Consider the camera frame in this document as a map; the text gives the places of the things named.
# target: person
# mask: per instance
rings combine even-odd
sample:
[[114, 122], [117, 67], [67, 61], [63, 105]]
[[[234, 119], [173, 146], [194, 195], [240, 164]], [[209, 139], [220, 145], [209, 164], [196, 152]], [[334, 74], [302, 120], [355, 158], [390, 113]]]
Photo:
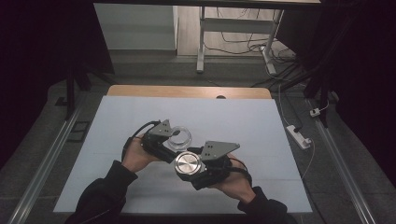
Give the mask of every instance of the person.
[[[117, 223], [126, 202], [128, 186], [137, 179], [136, 173], [154, 161], [159, 159], [142, 148], [141, 136], [134, 138], [123, 161], [113, 161], [105, 178], [96, 179], [84, 189], [76, 212], [65, 223]], [[243, 164], [236, 160], [232, 160], [232, 163], [234, 167], [243, 168]], [[297, 223], [287, 214], [285, 204], [268, 200], [260, 187], [252, 188], [240, 173], [231, 172], [225, 180], [210, 188], [238, 200], [238, 209], [247, 214], [249, 223]]]

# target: power strip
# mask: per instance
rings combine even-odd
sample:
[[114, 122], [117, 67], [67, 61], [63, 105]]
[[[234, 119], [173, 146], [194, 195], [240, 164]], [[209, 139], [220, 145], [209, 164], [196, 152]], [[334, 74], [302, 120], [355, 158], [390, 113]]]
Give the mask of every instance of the power strip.
[[303, 138], [303, 136], [300, 134], [300, 132], [295, 132], [295, 127], [294, 125], [290, 125], [286, 127], [286, 130], [288, 130], [289, 134], [294, 138], [294, 141], [298, 144], [298, 146], [301, 149], [307, 149], [311, 147], [311, 139], [309, 138]]
[[320, 115], [320, 110], [318, 108], [310, 110], [309, 114], [311, 115], [312, 118], [316, 117], [316, 116]]

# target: black cable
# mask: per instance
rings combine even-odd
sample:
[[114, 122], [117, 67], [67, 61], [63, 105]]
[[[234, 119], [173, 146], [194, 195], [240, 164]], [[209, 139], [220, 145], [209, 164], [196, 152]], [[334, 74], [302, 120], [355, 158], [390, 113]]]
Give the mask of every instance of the black cable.
[[[292, 63], [287, 68], [283, 69], [278, 75], [281, 76], [284, 72], [286, 72], [288, 69], [290, 69], [293, 65], [295, 65], [295, 63]], [[274, 77], [270, 77], [268, 79], [265, 79], [264, 81], [256, 82], [253, 85], [251, 85], [250, 88], [254, 88], [254, 87], [258, 86], [258, 85], [261, 85], [261, 84], [263, 84], [265, 82], [268, 82], [268, 81], [271, 81], [273, 79], [275, 79], [275, 78]]]
[[218, 83], [216, 83], [216, 82], [214, 82], [214, 81], [207, 80], [207, 82], [212, 83], [212, 84], [214, 84], [215, 86], [222, 87], [222, 86], [220, 86]]
[[267, 89], [271, 91], [271, 87], [273, 87], [277, 82], [281, 81], [282, 79], [288, 77], [296, 68], [298, 68], [300, 65], [297, 63], [293, 63], [294, 67], [291, 68], [291, 70], [288, 71], [282, 78], [278, 78], [273, 84], [271, 84]]
[[[205, 44], [205, 42], [204, 42], [204, 46], [205, 46], [205, 48], [207, 48], [207, 49], [212, 49], [212, 48], [208, 47], [208, 46]], [[242, 51], [242, 52], [230, 52], [230, 51], [227, 51], [227, 50], [224, 50], [224, 49], [212, 49], [212, 50], [217, 50], [217, 51], [221, 51], [221, 52], [225, 52], [225, 53], [230, 53], [230, 54], [246, 54], [246, 53], [250, 53], [250, 52], [251, 52], [251, 50]]]
[[252, 186], [252, 178], [248, 170], [244, 170], [238, 167], [226, 167], [226, 170], [229, 172], [237, 172], [244, 175], [247, 178], [249, 185]]
[[273, 50], [273, 49], [271, 49], [271, 53], [272, 53], [272, 57], [271, 57], [271, 58], [272, 58], [274, 61], [276, 61], [277, 63], [292, 63], [292, 62], [295, 62], [295, 61], [296, 61], [294, 58], [293, 58], [293, 59], [288, 59], [288, 60], [286, 60], [286, 59], [284, 59], [284, 58], [275, 56], [274, 50]]
[[[260, 9], [257, 11], [256, 20], [259, 18], [259, 14], [260, 14]], [[250, 44], [251, 37], [253, 37], [253, 33], [250, 35], [250, 38], [248, 39], [248, 42], [247, 42], [248, 49], [250, 49], [249, 44]]]
[[131, 137], [132, 139], [134, 139], [143, 129], [147, 128], [149, 125], [158, 125], [160, 124], [160, 121], [150, 121], [148, 123], [146, 123], [145, 125], [143, 125], [142, 127], [140, 127]]
[[[218, 7], [216, 7], [216, 11], [217, 11], [217, 13], [218, 13], [218, 18], [220, 18], [220, 15], [221, 15], [222, 18], [224, 18], [224, 16], [222, 15], [222, 13], [220, 12], [220, 10], [219, 10]], [[247, 11], [248, 11], [248, 9], [245, 8], [245, 9], [243, 10], [243, 12], [242, 12], [243, 15], [240, 16], [240, 17], [238, 17], [237, 19], [239, 19], [239, 18], [245, 16], [245, 14], [246, 14]], [[260, 13], [260, 10], [259, 10], [258, 13], [257, 13], [256, 20], [259, 18], [259, 13]], [[223, 33], [223, 32], [221, 32], [221, 37], [223, 38], [224, 42], [227, 42], [227, 43], [246, 43], [246, 42], [253, 42], [253, 41], [264, 41], [264, 40], [268, 40], [268, 38], [264, 38], [264, 39], [251, 39], [251, 37], [250, 37], [249, 40], [227, 40], [227, 39], [225, 39], [224, 33]]]
[[300, 127], [296, 127], [295, 130], [294, 130], [297, 133], [304, 127], [303, 121], [300, 119], [300, 116], [298, 116], [294, 106], [291, 104], [291, 101], [289, 100], [289, 97], [288, 97], [288, 95], [286, 93], [285, 93], [285, 98], [288, 101], [289, 105], [291, 106], [291, 109], [293, 110], [293, 113], [294, 113], [295, 117], [297, 118], [297, 120], [299, 120], [299, 122], [301, 124]]
[[248, 168], [246, 167], [246, 165], [242, 161], [240, 161], [240, 160], [238, 160], [236, 158], [230, 158], [230, 157], [229, 157], [229, 159], [241, 163], [245, 167], [245, 169], [248, 170]]

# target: cable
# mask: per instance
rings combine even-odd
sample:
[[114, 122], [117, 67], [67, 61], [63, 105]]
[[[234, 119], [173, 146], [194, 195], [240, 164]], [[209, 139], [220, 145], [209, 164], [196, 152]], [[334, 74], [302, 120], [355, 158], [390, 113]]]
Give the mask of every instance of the cable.
[[238, 168], [238, 167], [232, 167], [232, 166], [231, 167], [230, 166], [226, 167], [226, 170], [229, 171], [229, 172], [237, 172], [237, 173], [240, 173], [240, 174], [244, 175], [247, 178], [247, 181], [248, 181], [249, 185], [252, 186], [252, 178], [251, 178], [251, 175], [248, 172], [248, 170], [244, 170], [244, 169], [241, 169], [241, 168]]
[[291, 60], [285, 60], [284, 58], [281, 58], [279, 56], [276, 57], [273, 49], [271, 49], [270, 52], [272, 53], [272, 56], [270, 55], [271, 59], [273, 59], [277, 63], [290, 63], [290, 62], [296, 61], [295, 58], [291, 58]]
[[[295, 63], [292, 63], [292, 64], [289, 65], [287, 68], [283, 69], [278, 75], [281, 76], [284, 72], [286, 72], [288, 69], [290, 69], [294, 64], [295, 64]], [[263, 84], [263, 83], [265, 83], [265, 82], [268, 82], [268, 81], [271, 81], [271, 80], [273, 80], [273, 79], [274, 79], [273, 77], [270, 77], [269, 79], [265, 79], [264, 81], [256, 82], [256, 83], [254, 83], [253, 85], [251, 85], [250, 88], [254, 88], [254, 87], [258, 86], [258, 85], [261, 85], [261, 84]]]
[[324, 108], [321, 108], [319, 111], [322, 111], [322, 110], [326, 109], [327, 107], [329, 107], [329, 100], [327, 100], [327, 105]]
[[323, 215], [321, 214], [320, 210], [318, 209], [317, 203], [315, 203], [314, 199], [312, 198], [311, 191], [310, 191], [309, 188], [306, 186], [304, 179], [302, 179], [302, 181], [303, 181], [303, 184], [304, 184], [304, 188], [305, 188], [306, 192], [308, 193], [309, 198], [311, 198], [312, 204], [313, 204], [313, 205], [315, 206], [315, 208], [317, 209], [320, 218], [322, 219], [322, 221], [323, 221], [324, 224], [327, 224], [326, 220], [324, 219]]
[[[222, 15], [222, 13], [220, 12], [220, 10], [219, 10], [218, 7], [216, 7], [216, 11], [217, 11], [217, 13], [218, 13], [218, 18], [220, 18], [220, 16], [221, 16], [222, 18], [224, 18], [224, 16]], [[247, 8], [244, 8], [244, 10], [242, 11], [243, 15], [239, 16], [237, 19], [239, 19], [239, 18], [245, 16], [245, 14], [246, 14], [247, 11], [248, 11], [248, 9], [247, 9]], [[246, 42], [253, 42], [253, 41], [264, 41], [264, 40], [268, 40], [268, 38], [264, 38], [264, 39], [253, 39], [253, 40], [252, 40], [251, 37], [250, 37], [249, 40], [227, 40], [227, 39], [225, 39], [224, 33], [223, 33], [223, 32], [221, 32], [221, 37], [223, 38], [224, 42], [227, 42], [227, 43], [246, 43]]]
[[285, 98], [289, 102], [289, 105], [291, 105], [291, 109], [293, 110], [295, 117], [297, 117], [297, 120], [300, 121], [301, 126], [296, 128], [298, 131], [300, 131], [304, 127], [303, 121], [300, 119], [300, 116], [298, 116], [296, 110], [294, 109], [294, 106], [291, 104], [291, 101], [289, 100], [289, 97], [286, 93], [285, 93]]
[[213, 85], [215, 85], [215, 86], [222, 87], [222, 86], [220, 86], [219, 84], [217, 84], [217, 83], [216, 83], [216, 82], [214, 82], [214, 81], [207, 80], [207, 82], [209, 82], [209, 83], [212, 83], [212, 84], [213, 84]]
[[312, 162], [312, 160], [314, 159], [314, 156], [315, 156], [315, 142], [314, 142], [314, 139], [312, 139], [312, 138], [311, 138], [311, 141], [312, 141], [312, 145], [314, 146], [314, 149], [312, 151], [311, 161], [309, 161], [308, 166], [306, 167], [305, 172], [304, 172], [303, 176], [301, 177], [301, 179], [304, 179], [304, 177], [306, 175], [306, 172], [308, 172], [309, 167], [311, 166], [311, 162]]
[[285, 115], [283, 114], [283, 108], [282, 108], [282, 102], [280, 101], [280, 84], [279, 84], [279, 94], [278, 94], [278, 97], [279, 97], [279, 106], [280, 106], [280, 111], [282, 112], [282, 118], [283, 118], [283, 120], [285, 120], [285, 122], [288, 124], [288, 126], [290, 126], [290, 124], [288, 123], [288, 121], [285, 119]]
[[245, 167], [246, 170], [248, 170], [248, 168], [246, 167], [246, 165], [242, 161], [240, 161], [240, 160], [238, 160], [236, 158], [230, 158], [230, 157], [229, 157], [229, 159], [233, 160], [233, 161], [238, 161], [239, 163], [241, 163]]
[[297, 63], [293, 63], [294, 67], [291, 68], [291, 70], [288, 71], [285, 75], [283, 75], [282, 78], [278, 78], [277, 81], [275, 81], [273, 84], [271, 84], [268, 89], [271, 91], [271, 87], [274, 86], [279, 80], [285, 80], [285, 81], [290, 81], [289, 79], [285, 79], [285, 77], [288, 77], [296, 68], [298, 68], [300, 65]]
[[[205, 48], [207, 48], [207, 49], [212, 49], [212, 48], [208, 47], [208, 46], [205, 44], [205, 42], [204, 42], [204, 46], [205, 46]], [[227, 51], [227, 50], [224, 50], [224, 49], [212, 49], [212, 50], [217, 50], [217, 51], [221, 51], [221, 52], [225, 52], [225, 53], [230, 53], [230, 54], [246, 54], [246, 53], [250, 53], [250, 52], [251, 52], [251, 50], [247, 50], [247, 51], [243, 51], [243, 52], [230, 52], [230, 51]]]
[[140, 127], [132, 136], [131, 138], [134, 139], [143, 129], [145, 129], [146, 127], [148, 127], [149, 125], [158, 125], [160, 124], [159, 121], [150, 121], [148, 123], [146, 123], [145, 125], [143, 125], [142, 127]]
[[[260, 9], [257, 11], [256, 20], [259, 18], [259, 14], [260, 14]], [[253, 33], [250, 35], [250, 38], [248, 39], [248, 42], [247, 42], [248, 49], [250, 49], [249, 43], [250, 43], [251, 37], [253, 37]]]

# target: metal lid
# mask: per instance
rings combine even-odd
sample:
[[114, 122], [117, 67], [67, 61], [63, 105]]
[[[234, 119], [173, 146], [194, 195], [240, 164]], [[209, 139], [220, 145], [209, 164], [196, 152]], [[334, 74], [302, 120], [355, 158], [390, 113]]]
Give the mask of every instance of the metal lid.
[[185, 151], [175, 158], [175, 169], [185, 175], [193, 175], [201, 170], [201, 160], [195, 153]]

